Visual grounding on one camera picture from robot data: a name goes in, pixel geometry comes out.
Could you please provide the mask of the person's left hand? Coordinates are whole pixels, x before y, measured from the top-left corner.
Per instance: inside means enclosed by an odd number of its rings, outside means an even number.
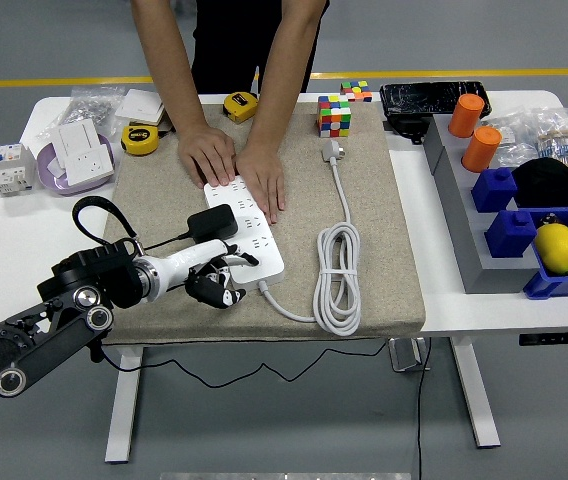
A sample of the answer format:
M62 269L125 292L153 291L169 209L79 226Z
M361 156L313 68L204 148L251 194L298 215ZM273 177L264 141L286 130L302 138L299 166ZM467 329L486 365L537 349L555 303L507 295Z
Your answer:
M269 224L285 209L284 170L275 149L247 145L236 157L236 168Z

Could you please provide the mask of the person's right hand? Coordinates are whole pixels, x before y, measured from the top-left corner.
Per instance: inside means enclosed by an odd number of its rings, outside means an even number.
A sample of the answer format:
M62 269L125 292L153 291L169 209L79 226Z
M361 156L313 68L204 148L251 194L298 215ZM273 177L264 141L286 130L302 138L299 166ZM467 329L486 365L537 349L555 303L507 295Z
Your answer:
M233 140L206 124L179 133L178 155L191 181L202 189L227 185L235 178Z

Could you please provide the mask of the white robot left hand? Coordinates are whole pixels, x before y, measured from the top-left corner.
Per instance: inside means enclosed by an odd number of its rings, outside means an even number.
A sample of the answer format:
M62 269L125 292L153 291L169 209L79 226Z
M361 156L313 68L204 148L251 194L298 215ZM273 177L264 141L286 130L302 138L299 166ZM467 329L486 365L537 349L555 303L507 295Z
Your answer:
M227 244L218 239L196 244L164 259L140 258L138 267L146 262L149 277L147 302L153 302L168 290L184 286L188 295L209 306L226 309L237 304L246 295L245 289L230 290L228 265L224 258L238 256L251 266L260 264L253 255L243 251L237 244Z

